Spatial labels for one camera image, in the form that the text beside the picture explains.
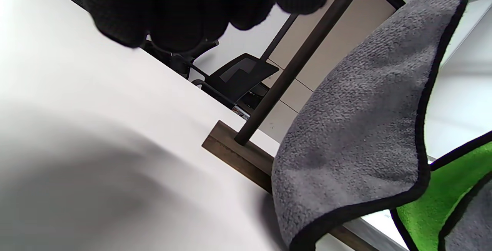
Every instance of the gloved hand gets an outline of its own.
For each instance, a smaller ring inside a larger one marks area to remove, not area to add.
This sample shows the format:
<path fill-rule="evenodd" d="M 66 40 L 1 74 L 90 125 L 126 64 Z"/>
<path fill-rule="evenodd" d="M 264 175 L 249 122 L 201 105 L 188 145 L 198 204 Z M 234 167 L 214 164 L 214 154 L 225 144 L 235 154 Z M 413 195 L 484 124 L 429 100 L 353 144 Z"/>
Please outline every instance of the gloved hand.
<path fill-rule="evenodd" d="M 148 34 L 169 52 L 185 52 L 201 41 L 218 39 L 231 23 L 248 30 L 277 3 L 288 13 L 308 14 L 326 0 L 82 0 L 97 28 L 107 37 L 139 47 Z"/>

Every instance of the table surface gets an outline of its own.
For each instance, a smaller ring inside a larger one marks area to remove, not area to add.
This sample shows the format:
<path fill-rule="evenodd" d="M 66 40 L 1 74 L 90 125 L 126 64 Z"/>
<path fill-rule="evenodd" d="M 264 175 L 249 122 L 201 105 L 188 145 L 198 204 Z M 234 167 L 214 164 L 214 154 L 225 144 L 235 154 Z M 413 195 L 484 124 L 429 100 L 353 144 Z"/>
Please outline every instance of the table surface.
<path fill-rule="evenodd" d="M 0 230 L 15 231 L 0 245 L 280 249 L 278 234 L 270 232 L 271 197 L 201 147 L 219 119 L 238 130 L 239 116 L 144 51 L 106 39 L 70 0 L 0 0 L 0 34 L 0 145 L 10 146 L 0 151 L 0 226 L 7 225 Z M 97 162 L 108 152 L 97 138 L 112 142 L 116 153 L 133 146 L 144 158 L 141 145 L 158 146 L 158 160 L 139 168 L 158 185 L 158 197 L 140 196 L 154 194 L 148 182 L 129 178 L 123 185 L 131 186 L 115 186 L 132 169 Z M 278 149 L 260 131 L 252 141 L 271 155 Z M 78 160 L 89 166 L 76 167 Z M 83 183 L 89 177 L 95 184 Z M 12 216 L 19 219 L 5 221 Z"/>

